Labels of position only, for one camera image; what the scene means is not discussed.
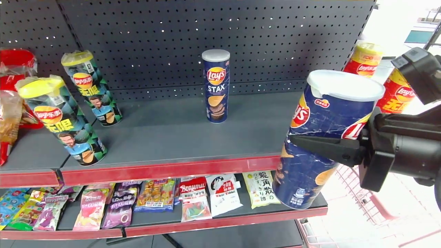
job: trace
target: green chip can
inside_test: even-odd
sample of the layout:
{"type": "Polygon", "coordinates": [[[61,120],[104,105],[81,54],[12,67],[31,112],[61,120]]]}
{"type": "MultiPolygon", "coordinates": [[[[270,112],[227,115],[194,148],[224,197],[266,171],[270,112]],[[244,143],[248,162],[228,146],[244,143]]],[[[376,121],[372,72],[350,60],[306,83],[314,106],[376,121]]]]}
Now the green chip can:
{"type": "Polygon", "coordinates": [[[81,165],[99,162],[107,149],[59,76],[28,77],[15,85],[35,116],[81,165]]]}
{"type": "Polygon", "coordinates": [[[86,50],[65,53],[61,64],[101,125],[112,126],[122,120],[121,111],[116,106],[91,52],[86,50]]]}

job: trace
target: blue chip can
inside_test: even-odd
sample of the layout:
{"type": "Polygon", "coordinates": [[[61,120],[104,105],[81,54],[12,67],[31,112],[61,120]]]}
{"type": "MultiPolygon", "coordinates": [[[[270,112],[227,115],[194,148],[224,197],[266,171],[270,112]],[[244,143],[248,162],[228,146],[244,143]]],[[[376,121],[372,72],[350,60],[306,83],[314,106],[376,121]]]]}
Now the blue chip can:
{"type": "MultiPolygon", "coordinates": [[[[356,139],[385,91],[371,79],[340,71],[313,71],[307,82],[288,134],[356,139]]],[[[287,136],[273,182],[274,193],[290,208],[307,209],[337,166],[293,145],[287,136]]]]}
{"type": "Polygon", "coordinates": [[[207,118],[212,123],[227,119],[230,86],[230,53],[212,49],[202,53],[207,118]]]}

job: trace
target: white plastic lid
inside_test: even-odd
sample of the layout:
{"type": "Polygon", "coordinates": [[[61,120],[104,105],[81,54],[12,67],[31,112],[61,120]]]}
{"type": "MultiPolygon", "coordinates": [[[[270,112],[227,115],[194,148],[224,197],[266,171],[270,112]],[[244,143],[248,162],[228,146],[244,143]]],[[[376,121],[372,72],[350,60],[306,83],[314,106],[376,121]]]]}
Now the white plastic lid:
{"type": "Polygon", "coordinates": [[[306,81],[318,98],[329,95],[349,101],[376,101],[385,93],[385,87],[377,81],[343,71],[312,71],[306,81]]]}
{"type": "Polygon", "coordinates": [[[230,59],[230,52],[222,49],[206,50],[202,53],[202,59],[208,62],[222,62],[230,59]]]}

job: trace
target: lay's chip can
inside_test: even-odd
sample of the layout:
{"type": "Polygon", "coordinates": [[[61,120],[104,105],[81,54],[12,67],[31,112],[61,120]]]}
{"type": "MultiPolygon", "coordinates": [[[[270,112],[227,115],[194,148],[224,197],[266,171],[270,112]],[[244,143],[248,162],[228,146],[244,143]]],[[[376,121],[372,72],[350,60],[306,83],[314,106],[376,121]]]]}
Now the lay's chip can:
{"type": "Polygon", "coordinates": [[[383,51],[379,45],[360,41],[355,45],[354,52],[343,71],[372,77],[381,62],[383,51]]]}
{"type": "Polygon", "coordinates": [[[414,91],[397,68],[393,69],[384,86],[385,95],[377,102],[382,113],[401,113],[415,98],[414,91]]]}
{"type": "Polygon", "coordinates": [[[112,126],[122,120],[121,111],[116,106],[91,52],[65,53],[61,64],[101,125],[112,126]]]}
{"type": "MultiPolygon", "coordinates": [[[[356,139],[368,121],[384,86],[341,71],[316,70],[307,78],[288,135],[356,139]]],[[[293,209],[309,208],[338,164],[284,141],[273,190],[293,209]]]]}
{"type": "Polygon", "coordinates": [[[89,166],[104,158],[106,147],[61,77],[28,77],[19,80],[15,87],[37,118],[79,164],[89,166]]]}
{"type": "Polygon", "coordinates": [[[230,53],[221,49],[202,53],[207,118],[212,123],[227,119],[230,86],[230,53]]]}

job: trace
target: red chip can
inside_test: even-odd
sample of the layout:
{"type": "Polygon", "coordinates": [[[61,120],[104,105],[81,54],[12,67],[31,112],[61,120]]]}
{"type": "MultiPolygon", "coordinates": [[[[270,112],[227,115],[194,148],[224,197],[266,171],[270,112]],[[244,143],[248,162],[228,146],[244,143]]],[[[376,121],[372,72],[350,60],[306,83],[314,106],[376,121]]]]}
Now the red chip can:
{"type": "Polygon", "coordinates": [[[382,113],[401,113],[415,97],[414,91],[397,68],[393,69],[384,86],[385,95],[377,102],[382,113]]]}
{"type": "Polygon", "coordinates": [[[355,46],[354,53],[343,71],[370,78],[374,75],[382,57],[383,52],[379,45],[361,41],[355,46]]]}

